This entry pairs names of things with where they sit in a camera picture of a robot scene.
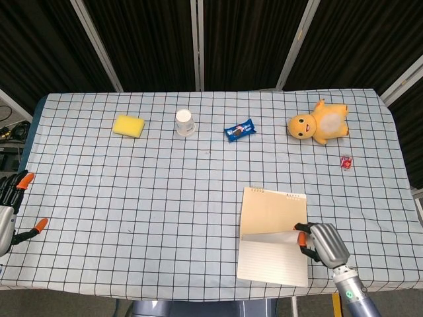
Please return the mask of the yellow sponge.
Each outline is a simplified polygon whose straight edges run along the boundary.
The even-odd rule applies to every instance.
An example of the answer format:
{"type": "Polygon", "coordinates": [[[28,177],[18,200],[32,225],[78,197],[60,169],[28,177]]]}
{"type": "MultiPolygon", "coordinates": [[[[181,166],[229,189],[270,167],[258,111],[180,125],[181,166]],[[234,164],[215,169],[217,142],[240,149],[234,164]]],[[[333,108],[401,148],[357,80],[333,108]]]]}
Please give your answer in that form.
{"type": "Polygon", "coordinates": [[[143,131],[145,120],[126,115],[118,115],[114,122],[112,131],[119,135],[139,138],[143,131]]]}

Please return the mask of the black fabric screen panel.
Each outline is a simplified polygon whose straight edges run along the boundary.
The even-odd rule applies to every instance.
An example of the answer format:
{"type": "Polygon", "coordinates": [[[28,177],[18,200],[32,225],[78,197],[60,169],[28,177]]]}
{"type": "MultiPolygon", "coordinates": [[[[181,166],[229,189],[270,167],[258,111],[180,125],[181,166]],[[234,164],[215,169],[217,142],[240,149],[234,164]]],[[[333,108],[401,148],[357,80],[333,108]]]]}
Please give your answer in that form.
{"type": "Polygon", "coordinates": [[[383,94],[423,55],[423,0],[321,0],[284,90],[383,94]]]}
{"type": "Polygon", "coordinates": [[[114,91],[69,0],[0,0],[0,89],[30,113],[49,93],[114,91]]]}
{"type": "Polygon", "coordinates": [[[126,92],[194,91],[190,0],[84,0],[126,92]]]}
{"type": "Polygon", "coordinates": [[[308,0],[204,0],[205,89],[274,88],[308,0]]]}
{"type": "Polygon", "coordinates": [[[394,101],[393,115],[410,185],[423,188],[423,77],[394,101]]]}

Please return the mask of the blue cookie packet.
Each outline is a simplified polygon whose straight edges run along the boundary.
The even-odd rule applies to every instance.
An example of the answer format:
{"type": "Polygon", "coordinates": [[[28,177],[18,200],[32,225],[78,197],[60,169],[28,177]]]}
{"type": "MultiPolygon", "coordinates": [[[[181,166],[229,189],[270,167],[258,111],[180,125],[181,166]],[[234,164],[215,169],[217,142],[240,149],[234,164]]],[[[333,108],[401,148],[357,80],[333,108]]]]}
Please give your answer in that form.
{"type": "Polygon", "coordinates": [[[224,129],[225,135],[228,138],[228,141],[234,142],[238,139],[256,133],[255,126],[252,122],[252,119],[249,118],[247,121],[235,125],[230,128],[224,129]]]}

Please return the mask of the yellow spiral notebook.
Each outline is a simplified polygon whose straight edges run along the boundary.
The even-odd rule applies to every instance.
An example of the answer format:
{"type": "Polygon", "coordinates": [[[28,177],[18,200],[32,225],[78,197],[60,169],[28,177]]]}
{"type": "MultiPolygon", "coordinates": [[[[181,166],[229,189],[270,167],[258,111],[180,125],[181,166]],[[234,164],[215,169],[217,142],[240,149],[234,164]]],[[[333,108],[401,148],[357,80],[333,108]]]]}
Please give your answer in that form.
{"type": "Polygon", "coordinates": [[[306,195],[245,188],[237,278],[308,286],[308,257],[301,252],[307,235],[294,228],[306,222],[306,195]]]}

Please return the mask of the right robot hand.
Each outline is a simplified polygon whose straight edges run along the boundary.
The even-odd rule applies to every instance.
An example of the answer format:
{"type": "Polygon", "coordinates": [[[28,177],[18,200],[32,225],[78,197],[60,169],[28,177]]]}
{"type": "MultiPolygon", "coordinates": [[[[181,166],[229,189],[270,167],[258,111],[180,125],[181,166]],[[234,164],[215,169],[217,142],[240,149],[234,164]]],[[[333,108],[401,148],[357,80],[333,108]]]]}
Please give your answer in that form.
{"type": "Polygon", "coordinates": [[[350,253],[333,224],[297,223],[297,243],[302,254],[329,269],[346,265],[350,253]]]}

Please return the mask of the white screen frame post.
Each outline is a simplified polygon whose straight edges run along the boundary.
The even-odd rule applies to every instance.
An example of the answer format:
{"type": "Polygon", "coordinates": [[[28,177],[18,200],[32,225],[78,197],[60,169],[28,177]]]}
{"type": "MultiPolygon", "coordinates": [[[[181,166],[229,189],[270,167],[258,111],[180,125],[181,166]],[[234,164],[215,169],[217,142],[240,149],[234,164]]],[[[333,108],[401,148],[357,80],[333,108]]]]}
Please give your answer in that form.
{"type": "Polygon", "coordinates": [[[381,95],[381,99],[389,107],[423,78],[423,54],[391,84],[381,95]]]}
{"type": "Polygon", "coordinates": [[[0,105],[8,106],[12,109],[12,112],[19,114],[26,121],[31,122],[33,116],[26,111],[19,103],[17,103],[12,97],[10,97],[4,90],[0,88],[0,105]]]}
{"type": "Polygon", "coordinates": [[[204,0],[190,0],[196,91],[205,91],[204,0]]]}
{"type": "Polygon", "coordinates": [[[96,26],[85,6],[83,0],[69,0],[73,10],[75,11],[82,27],[87,34],[90,43],[92,44],[100,63],[107,74],[112,86],[116,92],[124,92],[123,86],[118,78],[118,75],[114,69],[112,61],[109,57],[108,52],[102,42],[100,34],[98,33],[96,26]]]}
{"type": "Polygon", "coordinates": [[[303,45],[303,41],[308,33],[309,27],[314,19],[315,13],[320,5],[321,0],[308,0],[300,23],[297,27],[297,31],[291,43],[288,55],[282,67],[278,82],[276,84],[276,90],[283,90],[289,74],[295,64],[298,57],[299,51],[303,45]]]}

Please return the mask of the yellow plush toy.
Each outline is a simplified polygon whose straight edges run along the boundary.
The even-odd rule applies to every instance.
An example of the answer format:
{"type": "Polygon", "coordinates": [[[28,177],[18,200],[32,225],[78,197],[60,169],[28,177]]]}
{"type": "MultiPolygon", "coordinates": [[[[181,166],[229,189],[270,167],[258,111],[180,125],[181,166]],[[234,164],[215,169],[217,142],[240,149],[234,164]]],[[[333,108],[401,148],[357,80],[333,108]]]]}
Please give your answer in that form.
{"type": "Polygon", "coordinates": [[[289,134],[297,139],[312,138],[321,145],[329,139],[349,135],[347,104],[327,104],[324,99],[315,104],[310,114],[298,114],[288,122],[289,134]]]}

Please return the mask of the white paper cup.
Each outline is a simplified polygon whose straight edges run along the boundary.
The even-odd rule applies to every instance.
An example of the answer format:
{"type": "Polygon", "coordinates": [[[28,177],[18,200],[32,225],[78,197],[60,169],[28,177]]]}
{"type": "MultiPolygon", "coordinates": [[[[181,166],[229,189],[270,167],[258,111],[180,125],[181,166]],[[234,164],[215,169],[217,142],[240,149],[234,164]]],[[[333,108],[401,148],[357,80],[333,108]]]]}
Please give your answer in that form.
{"type": "Polygon", "coordinates": [[[176,112],[176,132],[188,137],[195,132],[196,125],[189,109],[180,109],[176,112]]]}

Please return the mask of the blue checked tablecloth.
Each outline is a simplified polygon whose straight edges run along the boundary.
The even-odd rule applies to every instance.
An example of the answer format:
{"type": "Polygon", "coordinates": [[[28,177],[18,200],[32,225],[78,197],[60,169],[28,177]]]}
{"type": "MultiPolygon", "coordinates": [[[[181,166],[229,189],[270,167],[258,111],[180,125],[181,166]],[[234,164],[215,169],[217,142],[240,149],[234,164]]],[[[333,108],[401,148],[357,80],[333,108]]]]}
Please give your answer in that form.
{"type": "Polygon", "coordinates": [[[191,301],[333,292],[314,263],[304,288],[237,279],[246,187],[306,195],[308,220],[337,227],[370,291],[423,289],[423,227],[374,90],[50,94],[32,124],[22,164],[35,179],[16,226],[48,225],[0,258],[0,290],[191,301]],[[292,137],[288,122],[321,99],[348,105],[349,135],[292,137]],[[176,132],[180,109],[196,125],[188,137],[176,132]],[[139,138],[112,131],[120,114],[145,120],[139,138]],[[230,143],[224,129],[249,118],[256,133],[230,143]]]}

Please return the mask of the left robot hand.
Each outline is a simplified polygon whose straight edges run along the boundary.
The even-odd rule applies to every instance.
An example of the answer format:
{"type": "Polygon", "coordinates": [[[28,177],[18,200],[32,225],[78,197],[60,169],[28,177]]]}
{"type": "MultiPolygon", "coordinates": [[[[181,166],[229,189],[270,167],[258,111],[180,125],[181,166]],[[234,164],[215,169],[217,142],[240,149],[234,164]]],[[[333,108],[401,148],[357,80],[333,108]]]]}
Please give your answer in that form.
{"type": "Polygon", "coordinates": [[[39,235],[48,224],[47,218],[43,218],[29,231],[17,234],[15,230],[24,193],[34,177],[34,173],[23,170],[0,178],[0,257],[7,254],[14,245],[39,235]]]}

